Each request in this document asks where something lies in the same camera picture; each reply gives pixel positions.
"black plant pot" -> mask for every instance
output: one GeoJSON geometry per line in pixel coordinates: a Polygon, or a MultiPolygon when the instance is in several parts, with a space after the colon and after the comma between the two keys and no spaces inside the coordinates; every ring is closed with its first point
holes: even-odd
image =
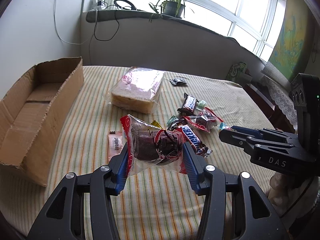
{"type": "Polygon", "coordinates": [[[183,12],[184,5],[183,4],[180,5],[180,8],[179,8],[178,13],[176,15],[177,7],[178,7],[177,2],[168,1],[166,3],[165,8],[162,13],[165,15],[172,16],[172,17],[181,18],[181,14],[183,12]]]}

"metal screw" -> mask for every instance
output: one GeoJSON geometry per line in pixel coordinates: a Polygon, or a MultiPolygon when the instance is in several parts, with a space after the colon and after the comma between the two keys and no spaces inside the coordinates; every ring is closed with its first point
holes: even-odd
{"type": "Polygon", "coordinates": [[[75,176],[75,174],[73,172],[69,172],[69,173],[67,173],[66,178],[72,179],[74,176],[75,176]]]}
{"type": "Polygon", "coordinates": [[[108,165],[104,165],[100,168],[101,171],[108,171],[110,170],[110,167],[108,165]]]}
{"type": "Polygon", "coordinates": [[[244,177],[245,179],[250,178],[250,174],[248,172],[246,172],[246,171],[242,172],[241,176],[244,177]]]}
{"type": "Polygon", "coordinates": [[[205,168],[207,171],[214,171],[216,169],[216,167],[213,165],[207,165],[205,168]]]}

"bread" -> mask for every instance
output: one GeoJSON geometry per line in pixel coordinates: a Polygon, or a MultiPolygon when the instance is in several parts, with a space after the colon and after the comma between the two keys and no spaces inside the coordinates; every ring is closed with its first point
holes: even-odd
{"type": "Polygon", "coordinates": [[[152,113],[158,103],[164,71],[131,68],[111,89],[111,103],[144,114],[152,113]]]}

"table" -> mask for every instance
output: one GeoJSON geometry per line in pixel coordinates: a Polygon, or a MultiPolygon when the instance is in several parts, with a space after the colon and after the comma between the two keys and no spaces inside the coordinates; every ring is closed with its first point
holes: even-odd
{"type": "MultiPolygon", "coordinates": [[[[226,123],[249,128],[272,125],[247,93],[237,84],[173,72],[165,73],[160,105],[154,114],[140,114],[108,104],[103,96],[127,71],[123,67],[85,66],[84,85],[65,120],[56,144],[47,188],[0,170],[0,210],[7,221],[27,235],[45,201],[68,172],[77,175],[94,171],[107,162],[108,132],[121,130],[120,118],[132,114],[146,122],[165,126],[177,114],[186,92],[203,99],[226,123]],[[169,79],[184,78],[186,87],[173,86],[169,79]]],[[[210,134],[198,132],[212,149],[206,159],[227,173],[247,171],[263,191],[269,189],[273,172],[251,164],[242,149],[220,142],[215,127],[210,134]]],[[[190,188],[186,175],[152,167],[127,179],[124,190],[112,198],[121,239],[190,239],[199,226],[204,197],[190,188]]],[[[227,196],[226,217],[231,200],[227,196]]],[[[85,196],[86,239],[92,239],[89,199],[85,196]]]]}

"open cardboard box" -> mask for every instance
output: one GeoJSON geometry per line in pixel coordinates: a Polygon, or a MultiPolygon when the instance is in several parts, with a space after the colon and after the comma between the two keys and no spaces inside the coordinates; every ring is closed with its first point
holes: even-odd
{"type": "Polygon", "coordinates": [[[47,186],[56,142],[84,82],[82,59],[30,68],[0,101],[0,164],[47,186]]]}

